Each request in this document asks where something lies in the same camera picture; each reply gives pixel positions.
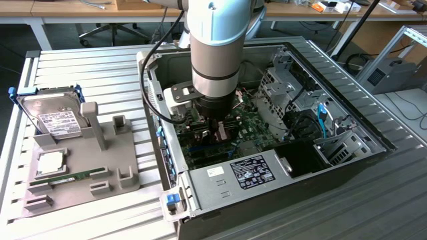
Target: white label sticker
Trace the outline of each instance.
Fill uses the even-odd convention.
[[[225,174],[225,169],[222,166],[214,167],[207,170],[207,175],[210,178],[222,174]]]
[[[74,111],[41,114],[39,118],[53,136],[81,132],[81,126]]]

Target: hard drive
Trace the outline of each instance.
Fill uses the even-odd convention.
[[[58,140],[82,136],[82,128],[90,126],[90,121],[81,114],[82,102],[85,98],[79,85],[41,90],[30,87],[15,96],[15,103],[26,112],[39,134],[51,134]]]

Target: power supply label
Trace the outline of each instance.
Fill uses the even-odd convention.
[[[264,155],[237,161],[230,165],[241,188],[245,190],[277,180]]]
[[[41,114],[39,118],[53,136],[81,132],[81,126],[74,111]]]

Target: motherboard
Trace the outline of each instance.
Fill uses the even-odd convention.
[[[229,138],[219,143],[205,141],[207,121],[195,108],[187,111],[186,122],[175,125],[175,131],[190,169],[261,153],[265,147],[280,142],[258,110],[256,94],[238,88],[231,114],[222,123]]]

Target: gray plastic stand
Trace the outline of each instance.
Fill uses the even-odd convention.
[[[123,115],[99,123],[98,104],[81,107],[91,127],[82,136],[55,140],[50,134],[34,137],[29,186],[23,217],[41,215],[63,208],[103,199],[139,189],[138,160],[131,121]],[[62,167],[38,175],[43,154],[63,153]]]

